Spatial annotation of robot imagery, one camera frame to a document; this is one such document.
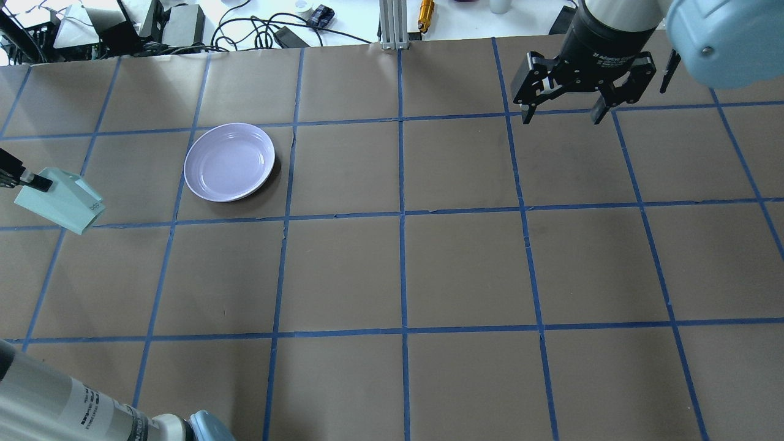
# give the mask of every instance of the grid square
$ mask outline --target grid square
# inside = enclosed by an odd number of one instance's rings
[[[85,173],[106,200],[97,224],[171,221],[188,137],[187,132],[98,137]]]
[[[779,238],[784,240],[784,202],[771,202],[768,203],[766,207],[773,220],[773,225],[779,234]]]
[[[537,35],[535,37],[498,38],[496,43],[498,45],[499,57],[501,58],[504,81],[506,82],[506,91],[509,93],[508,99],[511,105],[512,98],[517,92],[512,89],[512,80],[517,73],[517,68],[522,63],[525,63],[526,54],[531,51],[536,51],[547,58],[553,58],[561,51],[561,47],[564,44],[564,36]],[[653,33],[643,50],[651,52],[654,63],[658,66],[658,70],[651,80],[651,84],[645,90],[645,93],[643,93],[642,98],[635,104],[622,104],[621,108],[626,106],[665,106],[713,103],[713,97],[710,94],[710,90],[696,82],[683,66],[675,72],[672,82],[667,88],[667,93],[659,93],[659,86],[662,84],[662,79],[664,77],[664,67],[666,66],[667,60],[670,58],[671,49],[672,45],[667,38],[667,33],[665,31],[656,31]],[[622,81],[619,80],[616,83],[620,86]],[[599,96],[599,93],[567,93],[555,100],[545,101],[539,105],[538,108],[540,110],[590,109],[596,103]],[[588,118],[590,120],[588,115],[583,115],[583,118]]]
[[[784,262],[757,204],[648,209],[679,319],[780,317]]]
[[[528,212],[546,323],[667,320],[636,208]]]
[[[634,189],[610,122],[587,115],[540,115],[512,123],[517,171],[528,206],[630,202]]]
[[[261,124],[294,120],[299,50],[214,53],[198,124]]]
[[[263,129],[272,139],[275,164],[267,181],[252,195],[233,202],[210,202],[183,188],[178,220],[236,219],[241,217],[282,217],[286,213],[286,192],[289,188],[289,158],[293,132],[291,127]],[[195,139],[204,134],[196,133]]]
[[[271,332],[282,239],[282,222],[177,227],[155,333]]]
[[[552,439],[539,335],[408,338],[412,439]]]
[[[30,66],[5,66],[0,69],[0,124],[5,124],[29,68]]]
[[[270,439],[404,438],[401,337],[278,341]]]
[[[489,39],[411,42],[402,53],[405,116],[501,112]]]
[[[724,115],[763,197],[784,197],[784,106],[725,108]]]
[[[85,161],[89,137],[49,138],[38,140],[4,140],[0,148],[22,161],[25,168],[38,173],[46,167],[57,167],[79,173]],[[0,226],[22,227],[54,225],[54,223],[13,203],[21,189],[0,191]]]
[[[269,340],[156,341],[139,408],[188,417],[206,409],[237,439],[261,439]]]
[[[66,234],[35,337],[147,334],[169,228]]]
[[[398,211],[397,139],[396,122],[300,127],[291,214]]]
[[[60,232],[0,232],[0,338],[24,338]]]
[[[300,121],[397,117],[396,51],[377,43],[310,48],[302,76]]]
[[[207,56],[123,58],[100,131],[191,127]]]
[[[519,213],[406,217],[410,326],[536,323]]]
[[[397,217],[293,220],[281,331],[401,325]]]
[[[93,60],[31,67],[5,135],[93,132],[116,66],[116,60]]]
[[[716,109],[629,111],[618,118],[645,201],[754,197]]]
[[[667,328],[547,332],[561,439],[701,439]]]
[[[740,89],[717,89],[722,103],[749,103],[784,100],[784,76],[758,81]]]
[[[407,121],[405,208],[517,206],[504,118]]]
[[[711,439],[784,433],[784,326],[687,326],[681,339]]]
[[[144,343],[31,344],[27,354],[97,389],[132,403]]]

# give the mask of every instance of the blue tape grid line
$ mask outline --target blue tape grid line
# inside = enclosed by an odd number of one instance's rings
[[[784,246],[782,246],[781,237],[779,236],[778,232],[776,232],[776,227],[773,225],[771,214],[768,212],[768,208],[765,206],[760,188],[757,186],[757,182],[751,175],[749,163],[746,162],[746,158],[743,156],[743,151],[740,148],[740,144],[738,144],[738,140],[735,138],[735,134],[732,132],[732,128],[730,127],[730,123],[727,120],[727,116],[724,114],[724,109],[722,108],[723,104],[719,102],[719,97],[716,95],[715,90],[711,89],[710,94],[713,96],[713,102],[716,103],[716,109],[719,111],[721,122],[724,124],[724,128],[727,130],[727,135],[730,137],[730,141],[732,141],[732,147],[735,149],[735,153],[738,155],[738,160],[740,160],[740,163],[743,166],[743,171],[746,172],[746,177],[749,179],[749,184],[751,184],[751,188],[754,191],[754,196],[757,198],[756,201],[760,204],[762,214],[765,216],[765,221],[768,223],[768,228],[770,228],[771,234],[773,235],[773,240],[776,243],[776,248],[779,249],[779,256],[781,256],[782,260],[784,261]]]
[[[758,203],[763,210],[763,214],[765,216],[765,220],[768,223],[769,228],[771,229],[771,233],[774,237],[776,246],[779,250],[779,253],[782,255],[782,259],[784,259],[784,249],[782,248],[782,241],[780,239],[779,234],[777,233],[775,226],[773,225],[772,219],[768,210],[766,208],[766,202],[784,202],[784,197],[777,197],[777,198],[763,198],[761,196],[760,190],[756,185],[753,176],[751,174],[750,168],[743,157],[742,151],[739,147],[737,140],[735,139],[735,135],[731,130],[731,127],[724,115],[723,108],[734,108],[734,107],[749,107],[749,106],[769,106],[769,105],[784,105],[784,101],[765,101],[765,102],[742,102],[742,103],[729,103],[729,104],[722,104],[718,100],[717,95],[714,91],[711,90],[713,96],[713,103],[712,104],[687,104],[687,105],[672,105],[672,106],[636,106],[636,107],[624,107],[624,108],[616,108],[612,112],[613,120],[615,123],[616,130],[618,131],[619,139],[621,141],[622,149],[624,152],[624,156],[626,159],[627,168],[629,169],[630,176],[632,178],[635,195],[637,197],[636,202],[619,202],[619,203],[606,203],[606,204],[572,204],[572,205],[551,205],[551,206],[526,206],[524,204],[524,199],[522,195],[521,185],[520,185],[520,177],[519,172],[517,170],[517,161],[516,161],[516,153],[514,150],[514,138],[512,135],[512,125],[511,119],[518,116],[518,112],[510,111],[509,104],[506,97],[506,86],[503,79],[503,72],[501,69],[500,64],[500,57],[498,52],[498,47],[496,40],[492,39],[492,46],[495,55],[495,63],[496,68],[499,74],[499,83],[501,87],[501,92],[503,95],[504,100],[504,112],[495,112],[495,113],[480,113],[480,114],[463,114],[463,115],[434,115],[434,116],[409,116],[406,117],[403,115],[403,87],[402,87],[402,59],[401,59],[401,52],[398,51],[397,53],[397,75],[398,75],[398,82],[397,82],[397,91],[398,91],[398,115],[396,118],[365,118],[365,119],[348,119],[348,120],[331,120],[331,121],[317,121],[317,122],[299,122],[299,101],[300,101],[300,94],[301,94],[301,87],[302,87],[302,75],[303,75],[303,60],[304,60],[304,51],[300,50],[300,59],[299,59],[299,71],[297,77],[297,89],[296,89],[296,105],[295,105],[295,118],[293,123],[282,123],[282,124],[259,124],[258,127],[292,127],[292,131],[294,132],[294,137],[292,141],[292,150],[291,150],[291,160],[289,165],[289,186],[287,190],[287,198],[286,198],[286,212],[284,217],[267,217],[267,218],[239,218],[239,219],[208,219],[208,220],[177,220],[177,211],[179,209],[180,200],[183,192],[183,185],[184,180],[183,177],[180,177],[180,186],[178,188],[177,198],[174,213],[172,215],[171,222],[161,222],[161,223],[148,223],[148,224],[104,224],[104,225],[97,225],[95,228],[164,228],[169,227],[169,240],[167,242],[165,257],[162,264],[161,275],[158,283],[158,288],[156,291],[156,297],[154,301],[153,311],[151,313],[151,320],[149,323],[147,335],[145,336],[130,336],[130,337],[60,337],[60,338],[48,338],[48,337],[32,337],[35,323],[37,321],[38,315],[40,313],[45,293],[48,289],[50,280],[52,278],[53,269],[56,264],[56,260],[60,253],[60,248],[62,246],[65,230],[57,227],[57,226],[20,226],[20,227],[2,227],[0,231],[46,231],[46,230],[59,230],[60,235],[58,237],[55,250],[53,252],[53,256],[51,261],[49,262],[49,267],[46,273],[46,277],[44,283],[42,285],[42,290],[39,295],[34,314],[31,318],[31,324],[27,330],[26,336],[24,338],[19,339],[11,339],[9,341],[13,343],[20,343],[23,345],[23,350],[27,350],[29,344],[46,344],[46,343],[90,343],[90,342],[123,342],[123,341],[132,341],[132,342],[144,342],[145,347],[143,351],[143,358],[140,364],[139,370],[139,377],[137,378],[136,384],[136,392],[134,395],[133,404],[137,405],[141,390],[141,385],[143,383],[143,376],[144,370],[147,364],[147,357],[149,355],[149,347],[151,342],[153,341],[209,341],[209,340],[235,340],[235,339],[271,339],[272,345],[270,350],[270,374],[268,377],[268,385],[267,385],[267,411],[264,417],[264,439],[265,441],[269,439],[269,429],[270,429],[270,416],[271,416],[271,408],[272,408],[272,396],[274,390],[274,367],[275,367],[275,360],[277,358],[277,342],[279,338],[297,338],[297,337],[342,337],[342,336],[352,336],[352,335],[384,335],[384,334],[400,334],[402,336],[402,351],[403,351],[403,387],[404,387],[404,415],[405,415],[405,438],[410,440],[410,409],[409,409],[409,387],[408,387],[408,335],[410,333],[468,333],[468,332],[533,332],[536,331],[540,335],[540,351],[542,354],[542,361],[543,361],[543,372],[545,374],[545,383],[546,383],[546,393],[548,398],[548,407],[550,410],[550,422],[553,430],[554,439],[558,439],[558,432],[557,432],[557,419],[555,415],[555,407],[554,407],[554,399],[552,395],[552,387],[550,381],[550,372],[549,366],[546,357],[546,344],[544,339],[545,330],[585,330],[585,329],[632,329],[632,328],[649,328],[649,327],[672,327],[673,328],[673,335],[675,336],[679,356],[681,358],[681,363],[684,368],[684,375],[686,377],[687,386],[689,388],[689,393],[691,396],[692,404],[695,407],[695,416],[698,421],[698,425],[700,428],[700,432],[704,439],[707,439],[707,432],[702,421],[702,415],[699,408],[699,403],[697,402],[697,397],[695,394],[694,386],[691,381],[691,375],[688,370],[688,364],[686,360],[686,356],[684,353],[683,345],[681,343],[680,334],[678,331],[679,326],[733,326],[733,325],[754,325],[754,324],[784,324],[784,317],[767,317],[767,318],[754,318],[754,319],[703,319],[703,320],[676,320],[674,317],[674,313],[672,310],[672,306],[670,304],[669,294],[666,288],[666,282],[664,279],[664,274],[661,269],[661,264],[659,263],[658,254],[655,249],[655,244],[653,242],[652,233],[650,230],[650,225],[648,224],[647,215],[645,213],[645,207],[649,206],[688,206],[688,205],[716,205],[716,204],[736,204],[736,203]],[[45,135],[45,136],[26,136],[26,137],[5,137],[5,132],[10,124],[10,121],[13,117],[13,113],[16,110],[18,103],[20,102],[20,98],[23,94],[24,87],[27,84],[28,79],[31,76],[31,67],[27,69],[27,72],[24,76],[24,79],[20,85],[20,90],[17,93],[15,100],[12,104],[12,107],[9,111],[8,116],[6,117],[2,130],[0,130],[0,140],[36,140],[36,139],[57,139],[57,138],[71,138],[71,137],[90,137],[91,141],[88,147],[88,151],[85,155],[85,161],[82,165],[81,173],[82,175],[86,171],[86,168],[89,164],[89,160],[96,143],[96,139],[98,137],[103,136],[123,136],[123,135],[136,135],[136,134],[145,134],[145,133],[175,133],[175,132],[189,132],[190,139],[188,143],[188,147],[193,144],[194,142],[194,134],[197,130],[201,129],[211,129],[210,126],[201,127],[198,126],[198,116],[201,110],[201,101],[204,95],[205,86],[206,86],[206,79],[207,74],[209,72],[209,64],[210,64],[210,57],[207,57],[205,62],[205,70],[204,76],[202,78],[201,83],[201,90],[199,94],[198,104],[196,108],[196,112],[194,115],[194,121],[191,127],[187,128],[175,128],[175,129],[148,129],[148,130],[130,130],[130,131],[116,131],[116,132],[99,132],[100,125],[103,121],[103,117],[107,110],[107,106],[109,103],[109,99],[114,88],[114,84],[116,83],[120,63],[122,59],[118,59],[118,62],[114,69],[114,74],[111,79],[111,83],[109,86],[109,90],[107,91],[107,95],[104,99],[103,106],[100,111],[100,115],[96,124],[96,128],[92,133],[76,133],[76,134],[62,134],[62,135]],[[616,113],[619,111],[661,111],[661,110],[678,110],[678,109],[689,109],[689,108],[716,108],[719,111],[721,116],[722,122],[724,123],[724,127],[727,130],[729,137],[733,143],[735,151],[739,157],[739,160],[742,163],[744,171],[752,185],[754,190],[755,198],[748,198],[748,199],[728,199],[728,200],[706,200],[706,201],[661,201],[661,202],[644,202],[642,201],[639,188],[637,186],[636,179],[633,175],[633,168],[631,165],[630,157],[628,156],[628,152],[626,150],[625,142],[622,138],[622,132],[620,129],[619,121],[617,118]],[[543,115],[559,115],[559,114],[573,114],[573,113],[587,113],[590,109],[568,109],[568,110],[552,110],[552,111],[539,111],[538,113]],[[405,210],[405,193],[404,193],[404,131],[403,131],[403,122],[405,121],[428,121],[428,120],[441,120],[441,119],[456,119],[456,118],[494,118],[494,117],[504,117],[506,119],[506,126],[507,126],[507,136],[510,142],[510,154],[513,163],[513,172],[515,178],[515,184],[518,194],[518,202],[519,206],[515,207],[493,207],[493,208],[476,208],[476,209],[457,209],[457,210],[436,210],[436,211],[425,211],[425,210],[413,210],[413,211],[406,211]],[[296,130],[298,126],[320,126],[320,125],[337,125],[337,124],[361,124],[361,123],[375,123],[375,122],[398,122],[398,129],[399,129],[399,161],[400,161],[400,211],[399,212],[379,212],[379,213],[336,213],[336,214],[323,214],[323,215],[312,215],[312,216],[291,216],[290,215],[290,205],[291,205],[291,194],[292,194],[292,185],[293,185],[293,171],[294,171],[294,159],[295,159],[295,151],[296,151]],[[583,209],[600,209],[600,208],[634,208],[637,207],[641,211],[641,215],[643,217],[644,226],[646,229],[646,234],[648,235],[649,244],[652,248],[652,253],[654,256],[657,272],[659,274],[659,280],[662,285],[662,295],[664,296],[667,310],[670,315],[669,321],[659,321],[659,322],[631,322],[631,323],[556,323],[556,324],[545,324],[542,319],[541,314],[541,307],[539,305],[539,296],[538,296],[538,289],[536,286],[536,279],[535,279],[535,266],[533,261],[532,249],[530,240],[528,237],[528,223],[526,218],[526,212],[528,211],[535,211],[535,210],[583,210]],[[531,276],[532,281],[532,291],[534,297],[534,304],[535,304],[535,312],[537,323],[535,325],[508,325],[508,326],[453,326],[453,327],[423,327],[423,328],[409,328],[408,327],[408,316],[407,316],[407,301],[406,301],[406,286],[405,286],[405,217],[406,216],[419,216],[419,215],[434,215],[434,214],[454,214],[454,213],[496,213],[496,212],[510,212],[510,211],[520,211],[521,219],[523,221],[523,236],[524,242],[526,246],[526,258],[528,260],[528,269]],[[317,220],[317,219],[329,219],[329,218],[342,218],[342,217],[392,217],[398,216],[400,217],[400,251],[401,251],[401,328],[386,328],[386,329],[361,329],[361,330],[325,330],[325,331],[294,331],[294,332],[279,332],[279,321],[280,321],[280,307],[281,307],[281,296],[282,296],[282,285],[283,285],[283,276],[284,276],[284,268],[285,268],[285,249],[286,249],[286,242],[288,238],[288,224],[289,221],[297,221],[297,220]],[[158,305],[160,302],[160,298],[162,295],[162,287],[165,278],[165,272],[169,261],[169,254],[172,248],[174,233],[176,230],[177,225],[189,225],[189,224],[221,224],[221,223],[235,223],[235,222],[264,222],[264,221],[284,221],[284,238],[282,239],[281,244],[281,262],[279,267],[279,274],[278,274],[278,292],[276,298],[276,308],[275,308],[275,317],[274,317],[274,330],[272,333],[230,333],[230,334],[203,334],[203,335],[154,335],[154,322],[157,315]]]
[[[27,80],[30,78],[32,71],[33,67],[27,66],[27,72],[25,72],[24,78],[22,78],[22,83],[19,85],[19,91],[16,92],[16,97],[13,99],[13,104],[11,104],[11,108],[8,110],[8,114],[5,117],[5,122],[3,122],[2,128],[0,129],[0,138],[5,135],[5,130],[8,129],[8,125],[11,123],[13,112],[16,110],[16,106],[19,104],[19,100],[22,98],[22,92],[24,91],[24,87],[26,86]]]
[[[784,317],[757,317],[752,319],[696,319],[677,320],[678,327],[683,326],[752,326],[752,325],[784,325]],[[671,327],[669,320],[655,322],[609,322],[609,323],[551,323],[545,324],[548,331],[557,330],[618,330]],[[426,326],[417,328],[365,328],[355,330],[320,330],[320,331],[289,331],[279,332],[280,338],[318,338],[318,337],[349,337],[355,335],[402,335],[403,333],[481,333],[481,332],[539,332],[539,326],[532,325],[491,325],[491,326]],[[154,335],[152,341],[214,341],[214,340],[271,340],[273,333],[211,333],[185,335]],[[118,343],[145,342],[146,335],[121,337],[34,337],[30,344],[52,343]],[[6,339],[10,343],[23,344],[24,338]]]
[[[201,87],[199,89],[198,101],[196,103],[196,110],[194,112],[193,124],[191,125],[191,135],[188,139],[186,153],[190,150],[194,142],[194,135],[196,134],[196,127],[198,125],[199,112],[201,111],[201,101],[204,98],[204,91],[207,86],[207,74],[209,73],[209,65],[212,60],[212,55],[208,54],[205,60],[204,72],[201,77]],[[169,267],[169,257],[172,253],[172,246],[174,244],[174,234],[177,227],[177,213],[180,211],[180,201],[183,196],[183,187],[185,185],[185,175],[180,174],[180,184],[177,188],[177,197],[174,202],[174,210],[172,212],[172,221],[169,222],[169,239],[166,241],[166,248],[163,254],[163,262],[161,263],[161,274],[158,277],[158,287],[155,290],[155,297],[152,305],[152,312],[150,313],[150,322],[147,325],[147,336],[144,338],[144,350],[142,351],[142,359],[139,364],[139,375],[136,378],[136,388],[133,393],[133,406],[139,406],[139,398],[142,391],[142,383],[144,382],[144,373],[147,369],[147,359],[150,355],[150,346],[152,344],[152,337],[155,331],[155,320],[158,317],[158,306],[161,304],[161,295],[163,294],[163,284],[166,279],[166,269]]]
[[[784,198],[762,198],[763,202],[784,202]],[[757,199],[713,199],[705,201],[660,201],[660,202],[643,202],[646,207],[650,206],[695,206],[695,205],[731,205],[731,204],[756,204]],[[595,210],[607,208],[636,208],[639,204],[637,202],[610,202],[610,203],[597,203],[597,204],[557,204],[557,205],[543,205],[543,206],[525,206],[525,211],[548,211],[548,210]],[[430,216],[437,214],[466,214],[466,213],[506,213],[518,211],[520,208],[516,206],[498,206],[498,207],[481,207],[481,208],[458,208],[458,209],[444,209],[444,210],[406,210],[406,216]],[[399,211],[376,211],[366,213],[334,213],[334,214],[308,214],[301,216],[289,216],[290,221],[317,221],[321,219],[343,219],[350,217],[399,217]],[[176,225],[204,225],[204,224],[243,224],[248,222],[278,222],[284,221],[286,216],[272,216],[272,217],[225,217],[219,219],[190,219],[190,220],[177,220]],[[163,228],[169,227],[170,222],[148,222],[148,223],[130,223],[130,224],[98,224],[93,228]],[[46,231],[58,230],[60,227],[56,225],[24,225],[19,227],[0,227],[0,232],[4,231]]]
[[[85,159],[82,161],[82,170],[80,172],[81,175],[84,175],[85,169],[87,164],[90,160],[90,155],[93,152],[93,146],[95,145],[95,135],[98,133],[100,129],[101,122],[103,122],[103,116],[106,114],[106,109],[109,105],[109,99],[111,98],[111,92],[114,90],[114,84],[117,82],[117,75],[120,71],[120,61],[122,59],[118,58],[117,63],[114,66],[114,73],[111,76],[111,81],[109,82],[109,89],[106,92],[106,96],[103,98],[103,105],[101,106],[100,113],[98,115],[98,121],[96,122],[95,129],[93,130],[93,138],[90,141],[90,145],[87,148],[87,152],[85,153]],[[30,77],[30,72],[32,67],[27,70],[27,76],[25,76],[24,81],[22,82],[22,86],[20,87],[19,93],[16,95],[16,101],[14,102],[14,107],[16,106],[18,100],[21,97],[21,94],[24,90],[24,86],[27,84],[27,79]],[[8,118],[6,120],[6,124],[10,122],[12,114],[9,113]],[[60,229],[60,235],[57,238],[57,243],[54,247],[54,251],[52,252],[52,259],[49,261],[49,267],[46,269],[46,276],[44,277],[44,283],[41,286],[41,293],[38,295],[38,300],[35,303],[35,309],[33,310],[33,315],[30,318],[30,326],[27,328],[27,333],[24,337],[24,344],[22,345],[22,351],[26,351],[27,347],[30,345],[30,339],[33,337],[33,332],[35,331],[35,325],[38,322],[38,316],[41,314],[41,308],[44,304],[44,299],[46,298],[46,292],[49,290],[49,283],[52,281],[52,274],[54,273],[54,268],[57,263],[57,258],[60,255],[60,250],[63,247],[63,241],[65,240],[65,228],[56,227],[56,229]]]
[[[408,291],[405,272],[405,131],[403,130],[403,51],[397,50],[397,183],[400,186],[400,309],[403,362],[403,437],[411,441],[411,404],[408,382]]]
[[[720,106],[723,108],[734,107],[755,107],[755,106],[778,106],[784,105],[784,101],[759,101],[759,102],[743,102],[743,103],[722,103]],[[695,108],[717,108],[716,104],[677,104],[667,106],[625,106],[613,109],[616,112],[626,111],[665,111],[665,110],[683,110]],[[559,110],[539,110],[537,115],[567,115],[574,113],[588,113],[590,109],[559,109]],[[266,124],[255,124],[255,126],[265,129],[268,127],[293,127],[293,126],[331,126],[341,124],[372,124],[376,122],[395,122],[395,121],[433,121],[442,119],[464,119],[464,118],[498,118],[502,116],[510,116],[517,118],[520,116],[519,111],[504,111],[504,112],[490,112],[490,113],[471,113],[471,114],[453,114],[453,115],[424,115],[424,116],[398,116],[389,118],[360,118],[360,119],[335,119],[327,121],[303,121],[303,122],[273,122]],[[198,126],[197,131],[214,129],[215,126]],[[141,130],[122,130],[114,132],[100,132],[100,133],[62,133],[55,135],[30,135],[18,137],[4,137],[0,136],[0,140],[43,140],[53,138],[78,138],[78,137],[91,137],[93,135],[98,137],[116,137],[124,135],[144,135],[150,133],[178,133],[190,132],[191,127],[176,127],[173,129],[141,129]]]
[[[667,308],[667,315],[670,317],[670,326],[673,330],[673,336],[675,338],[675,345],[678,350],[678,356],[681,358],[681,367],[684,371],[684,378],[686,380],[686,387],[688,389],[689,396],[691,398],[691,405],[694,407],[695,418],[697,420],[697,426],[699,428],[700,435],[704,441],[708,441],[708,432],[705,427],[705,421],[702,419],[702,411],[700,410],[699,401],[697,399],[697,392],[694,389],[694,382],[691,379],[691,371],[688,367],[688,361],[686,360],[686,351],[684,350],[683,341],[681,341],[681,332],[678,330],[678,324],[675,319],[675,311],[673,310],[673,304],[670,300],[670,292],[667,289],[667,283],[664,277],[664,271],[662,270],[662,264],[659,260],[659,252],[656,250],[656,243],[653,239],[653,233],[651,230],[651,225],[648,222],[648,214],[645,212],[645,205],[643,204],[642,194],[640,192],[640,187],[637,185],[637,177],[634,174],[634,168],[632,167],[631,157],[629,156],[629,151],[626,149],[626,141],[623,138],[623,131],[621,130],[621,124],[618,120],[618,115],[613,111],[612,113],[612,121],[615,124],[615,131],[618,133],[618,140],[621,144],[621,150],[623,151],[623,158],[626,160],[626,168],[629,170],[629,177],[632,181],[632,187],[634,188],[634,196],[637,198],[637,203],[639,204],[640,208],[640,215],[642,217],[643,226],[645,228],[645,235],[648,237],[648,245],[651,247],[651,255],[653,257],[653,263],[656,266],[656,274],[659,277],[659,285],[662,289],[662,296],[664,297],[664,303]]]
[[[267,401],[264,408],[262,440],[270,438],[270,425],[272,421],[272,400],[275,386],[275,366],[278,361],[278,338],[281,326],[281,303],[283,300],[283,281],[285,276],[286,249],[289,242],[289,221],[292,208],[292,189],[294,188],[294,162],[296,160],[297,122],[299,121],[299,102],[302,96],[303,65],[305,63],[305,49],[299,50],[299,67],[296,78],[296,92],[294,95],[294,125],[292,127],[292,148],[289,154],[289,185],[286,188],[286,209],[283,220],[283,239],[281,241],[281,261],[278,266],[278,289],[275,294],[275,315],[272,325],[272,342],[270,345],[270,365],[267,373]]]
[[[550,378],[550,362],[547,359],[547,344],[545,338],[545,325],[542,319],[542,305],[539,302],[539,288],[536,284],[536,269],[534,265],[534,256],[531,249],[531,238],[528,233],[528,215],[525,201],[523,198],[522,186],[520,185],[520,172],[517,168],[517,152],[514,148],[514,136],[512,134],[512,119],[509,112],[509,101],[506,98],[506,83],[503,78],[503,69],[501,68],[501,57],[498,52],[498,43],[495,37],[491,38],[492,50],[495,55],[495,67],[498,70],[498,80],[501,85],[501,96],[503,97],[503,108],[506,112],[506,136],[509,140],[509,153],[512,160],[512,170],[514,172],[514,187],[517,190],[517,201],[520,211],[520,218],[523,224],[523,240],[525,243],[525,256],[528,261],[528,275],[531,278],[531,292],[533,293],[534,312],[536,314],[536,327],[539,331],[539,353],[542,357],[542,372],[544,376],[545,393],[547,396],[547,409],[550,412],[550,429],[553,433],[553,439],[558,441],[558,419],[555,410],[555,399],[553,397],[553,383]]]

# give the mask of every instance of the white plate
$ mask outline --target white plate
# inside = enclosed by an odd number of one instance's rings
[[[185,157],[185,183],[213,202],[242,199],[270,176],[275,149],[260,128],[234,122],[201,135]]]

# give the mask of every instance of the white table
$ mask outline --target white table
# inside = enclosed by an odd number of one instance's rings
[[[41,0],[8,0],[7,6],[13,13],[26,11]],[[165,8],[183,1],[163,0]],[[220,17],[232,6],[242,4],[242,0],[187,0],[198,3],[208,17],[205,26],[205,42],[208,42]],[[46,6],[61,9],[74,3],[73,0],[49,0]],[[227,19],[256,15],[266,19],[273,13],[293,12],[294,0],[252,0],[241,9],[232,11]],[[314,7],[324,4],[336,12],[330,28],[343,31],[366,40],[375,41],[378,31],[379,3],[377,0],[318,0]],[[476,2],[456,2],[455,0],[436,0],[433,22],[430,30],[423,36],[425,40],[449,40],[461,38],[503,37],[509,35],[543,35],[550,30],[561,7],[569,5],[566,0],[513,0],[512,9],[505,14],[490,12],[488,0]],[[408,29],[416,31],[420,0],[408,0]],[[294,21],[284,18],[283,21]],[[305,42],[312,46],[318,44],[313,31],[301,27],[290,27]],[[228,24],[223,28],[232,38],[241,38],[252,30],[250,23]],[[342,35],[322,33],[324,44],[339,46],[355,44],[356,41]],[[251,47],[249,38],[241,47]]]

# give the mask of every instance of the white spool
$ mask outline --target white spool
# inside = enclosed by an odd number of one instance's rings
[[[310,15],[313,12],[313,2],[310,0],[295,0],[294,1],[294,13],[298,16],[301,16],[305,20],[310,18]]]

